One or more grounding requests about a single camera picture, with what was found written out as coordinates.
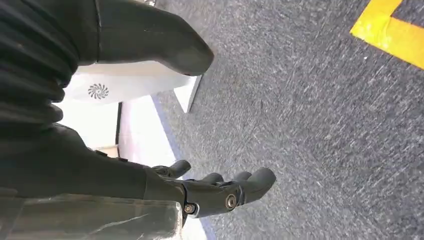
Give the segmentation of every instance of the robotic hand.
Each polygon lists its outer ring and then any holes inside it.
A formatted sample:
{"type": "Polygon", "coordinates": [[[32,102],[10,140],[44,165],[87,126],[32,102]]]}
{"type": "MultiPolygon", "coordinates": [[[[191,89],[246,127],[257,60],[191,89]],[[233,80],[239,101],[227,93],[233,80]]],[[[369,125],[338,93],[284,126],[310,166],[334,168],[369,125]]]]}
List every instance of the robotic hand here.
{"type": "Polygon", "coordinates": [[[150,60],[202,75],[214,54],[182,18],[134,0],[0,0],[0,30],[0,190],[175,201],[184,218],[201,218],[259,200],[274,184],[267,168],[228,182],[217,173],[178,180],[186,161],[150,168],[110,158],[55,123],[62,111],[51,103],[81,65],[150,60]]]}
{"type": "MultiPolygon", "coordinates": [[[[153,170],[165,181],[176,179],[190,170],[190,163],[177,161],[171,167],[156,166],[153,170]]],[[[276,181],[268,168],[260,168],[253,174],[240,172],[231,181],[225,182],[216,172],[201,180],[171,180],[180,183],[185,192],[184,212],[193,218],[229,213],[237,206],[261,199],[276,181]]]]}

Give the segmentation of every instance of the white base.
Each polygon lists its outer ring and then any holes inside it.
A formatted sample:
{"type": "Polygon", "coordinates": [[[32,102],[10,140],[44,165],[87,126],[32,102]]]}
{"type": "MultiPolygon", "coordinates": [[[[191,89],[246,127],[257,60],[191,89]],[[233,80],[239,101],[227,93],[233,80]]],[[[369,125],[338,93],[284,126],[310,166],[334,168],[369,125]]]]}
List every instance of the white base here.
{"type": "Polygon", "coordinates": [[[202,75],[191,76],[188,84],[174,88],[173,90],[185,114],[192,108],[193,100],[195,99],[201,79],[202,75]]]}

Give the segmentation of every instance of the gray carpet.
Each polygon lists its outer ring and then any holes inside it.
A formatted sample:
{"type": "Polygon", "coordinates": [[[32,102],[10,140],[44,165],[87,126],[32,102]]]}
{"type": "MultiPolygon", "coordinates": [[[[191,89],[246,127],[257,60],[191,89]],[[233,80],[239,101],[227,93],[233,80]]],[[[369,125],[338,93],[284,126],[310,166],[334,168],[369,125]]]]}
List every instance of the gray carpet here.
{"type": "MultiPolygon", "coordinates": [[[[158,0],[216,54],[190,114],[159,94],[201,178],[269,167],[223,240],[424,238],[424,70],[349,34],[367,0],[158,0]]],[[[395,16],[424,26],[424,3],[395,16]]]]}

